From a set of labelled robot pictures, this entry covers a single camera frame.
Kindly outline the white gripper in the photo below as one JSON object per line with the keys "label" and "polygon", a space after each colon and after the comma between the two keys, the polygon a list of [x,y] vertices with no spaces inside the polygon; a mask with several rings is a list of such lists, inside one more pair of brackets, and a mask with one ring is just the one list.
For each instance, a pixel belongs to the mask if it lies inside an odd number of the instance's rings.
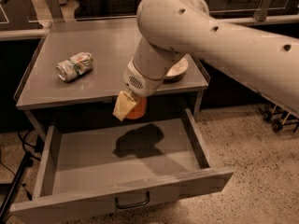
{"label": "white gripper", "polygon": [[113,115],[123,121],[140,102],[139,97],[151,96],[161,86],[163,79],[162,62],[134,63],[130,60],[123,75],[124,84],[130,91],[119,92]]}

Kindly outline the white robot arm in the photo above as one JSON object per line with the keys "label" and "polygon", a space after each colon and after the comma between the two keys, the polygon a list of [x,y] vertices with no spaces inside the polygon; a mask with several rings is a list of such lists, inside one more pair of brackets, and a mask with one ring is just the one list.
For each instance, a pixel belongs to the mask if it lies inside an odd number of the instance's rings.
{"label": "white robot arm", "polygon": [[299,114],[299,40],[216,20],[204,0],[142,0],[141,40],[123,75],[120,120],[155,93],[186,54],[204,60],[289,113]]}

